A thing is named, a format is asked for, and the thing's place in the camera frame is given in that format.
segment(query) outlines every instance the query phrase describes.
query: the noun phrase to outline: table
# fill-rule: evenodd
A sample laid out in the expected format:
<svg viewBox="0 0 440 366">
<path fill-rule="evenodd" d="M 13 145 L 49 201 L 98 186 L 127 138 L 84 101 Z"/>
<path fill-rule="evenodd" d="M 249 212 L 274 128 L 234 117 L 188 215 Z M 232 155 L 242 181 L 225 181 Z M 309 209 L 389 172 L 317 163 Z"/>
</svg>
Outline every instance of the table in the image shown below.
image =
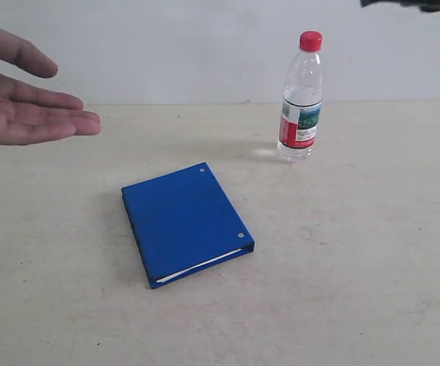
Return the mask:
<svg viewBox="0 0 440 366">
<path fill-rule="evenodd" d="M 91 107 L 102 133 L 0 146 L 0 365 L 440 365 L 440 101 Z M 148 288 L 120 189 L 206 161 L 255 252 Z"/>
</svg>

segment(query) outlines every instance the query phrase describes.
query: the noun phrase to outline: plastic bottle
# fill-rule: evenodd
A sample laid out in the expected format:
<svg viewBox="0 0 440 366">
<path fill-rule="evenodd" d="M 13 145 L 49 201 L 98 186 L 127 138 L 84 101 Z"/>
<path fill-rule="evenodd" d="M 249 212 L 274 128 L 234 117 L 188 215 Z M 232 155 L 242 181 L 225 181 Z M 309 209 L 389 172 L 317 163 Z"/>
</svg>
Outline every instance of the plastic bottle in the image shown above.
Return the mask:
<svg viewBox="0 0 440 366">
<path fill-rule="evenodd" d="M 287 73 L 278 155 L 300 162 L 311 155 L 323 100 L 323 71 L 319 51 L 323 37 L 316 31 L 300 36 L 300 49 Z"/>
</svg>

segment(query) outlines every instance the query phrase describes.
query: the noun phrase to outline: hand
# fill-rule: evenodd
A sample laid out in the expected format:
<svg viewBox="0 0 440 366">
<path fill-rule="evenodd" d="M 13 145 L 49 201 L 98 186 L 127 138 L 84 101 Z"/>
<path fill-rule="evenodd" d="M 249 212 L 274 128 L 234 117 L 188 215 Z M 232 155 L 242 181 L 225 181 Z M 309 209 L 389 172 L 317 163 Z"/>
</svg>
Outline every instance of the hand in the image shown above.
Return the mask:
<svg viewBox="0 0 440 366">
<path fill-rule="evenodd" d="M 33 44 L 0 29 L 0 59 L 41 78 L 57 65 Z M 97 114 L 78 98 L 36 88 L 0 74 L 0 145 L 29 145 L 101 131 Z"/>
</svg>

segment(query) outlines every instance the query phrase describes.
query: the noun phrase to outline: white wall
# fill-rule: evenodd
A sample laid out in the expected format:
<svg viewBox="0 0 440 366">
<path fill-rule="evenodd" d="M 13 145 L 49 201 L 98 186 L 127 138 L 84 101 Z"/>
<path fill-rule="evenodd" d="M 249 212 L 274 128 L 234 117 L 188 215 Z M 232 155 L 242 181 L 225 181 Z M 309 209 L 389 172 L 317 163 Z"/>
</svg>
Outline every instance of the white wall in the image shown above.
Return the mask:
<svg viewBox="0 0 440 366">
<path fill-rule="evenodd" d="M 327 99 L 440 98 L 440 14 L 398 5 L 0 0 L 0 26 L 59 63 L 38 85 L 89 104 L 278 101 L 299 33 L 311 29 L 325 37 Z"/>
</svg>

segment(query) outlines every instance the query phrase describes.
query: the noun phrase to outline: blue binder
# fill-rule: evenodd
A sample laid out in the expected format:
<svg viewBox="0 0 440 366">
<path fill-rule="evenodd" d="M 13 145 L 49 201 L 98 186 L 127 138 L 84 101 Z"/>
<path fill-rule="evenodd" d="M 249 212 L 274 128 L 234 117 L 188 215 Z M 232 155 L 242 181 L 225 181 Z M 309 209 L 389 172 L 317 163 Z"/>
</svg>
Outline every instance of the blue binder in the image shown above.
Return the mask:
<svg viewBox="0 0 440 366">
<path fill-rule="evenodd" d="M 121 191 L 151 288 L 254 250 L 206 162 Z"/>
</svg>

